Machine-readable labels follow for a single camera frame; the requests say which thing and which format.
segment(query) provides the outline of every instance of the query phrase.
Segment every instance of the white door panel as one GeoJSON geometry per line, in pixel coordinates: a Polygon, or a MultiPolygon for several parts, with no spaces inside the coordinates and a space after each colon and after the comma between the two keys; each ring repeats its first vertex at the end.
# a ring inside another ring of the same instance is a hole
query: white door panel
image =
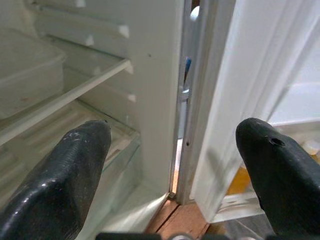
{"type": "Polygon", "coordinates": [[[241,164],[237,125],[248,117],[268,120],[320,36],[319,15],[316,0],[236,1],[219,73],[215,78],[208,57],[202,75],[215,91],[189,197],[208,222],[241,164]]]}

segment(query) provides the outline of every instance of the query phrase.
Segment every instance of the refrigerator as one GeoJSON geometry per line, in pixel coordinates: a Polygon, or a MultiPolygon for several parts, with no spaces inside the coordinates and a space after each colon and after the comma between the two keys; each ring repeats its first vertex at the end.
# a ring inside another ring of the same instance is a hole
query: refrigerator
{"type": "Polygon", "coordinates": [[[142,232],[168,197],[208,223],[264,213],[253,190],[226,195],[242,164],[235,130],[256,117],[320,143],[320,1],[202,0],[196,19],[191,3],[1,1],[2,26],[66,55],[63,93],[0,121],[1,206],[64,133],[104,119],[112,143],[77,240],[142,232]]]}

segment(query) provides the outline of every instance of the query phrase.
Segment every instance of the open refrigerator door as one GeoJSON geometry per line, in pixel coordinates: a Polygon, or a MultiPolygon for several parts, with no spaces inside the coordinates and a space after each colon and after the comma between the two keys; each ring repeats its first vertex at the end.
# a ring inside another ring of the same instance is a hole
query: open refrigerator door
{"type": "Polygon", "coordinates": [[[222,2],[200,5],[200,16],[206,8],[225,15],[203,17],[207,51],[200,79],[213,90],[202,91],[197,104],[208,116],[198,116],[202,126],[194,126],[197,141],[188,139],[191,150],[184,146],[186,159],[198,156],[198,162],[195,173],[194,168],[185,173],[190,194],[183,197],[195,200],[208,223],[264,213],[253,190],[226,195],[242,163],[235,136],[242,120],[265,120],[302,145],[320,137],[320,2],[243,0],[229,7],[222,2]],[[221,30],[227,34],[219,43],[221,30]]]}

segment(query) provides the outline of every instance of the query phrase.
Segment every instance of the wooden floor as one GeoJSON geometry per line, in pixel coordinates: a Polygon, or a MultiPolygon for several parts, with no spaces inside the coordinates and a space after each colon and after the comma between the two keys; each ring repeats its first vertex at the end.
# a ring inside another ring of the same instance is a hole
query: wooden floor
{"type": "Polygon", "coordinates": [[[158,233],[163,240],[177,233],[187,233],[198,239],[206,232],[224,234],[224,229],[219,224],[210,226],[195,203],[182,206],[167,200],[145,232],[158,233]]]}

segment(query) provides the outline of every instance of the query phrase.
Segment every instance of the refrigerator door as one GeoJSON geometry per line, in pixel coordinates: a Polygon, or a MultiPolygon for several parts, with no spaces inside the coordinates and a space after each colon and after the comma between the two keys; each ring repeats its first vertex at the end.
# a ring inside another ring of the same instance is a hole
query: refrigerator door
{"type": "Polygon", "coordinates": [[[235,130],[248,117],[268,121],[310,52],[319,49],[320,2],[202,4],[193,66],[197,99],[191,99],[177,198],[195,200],[206,221],[214,223],[263,213],[254,193],[225,198],[242,162],[235,130]]]}

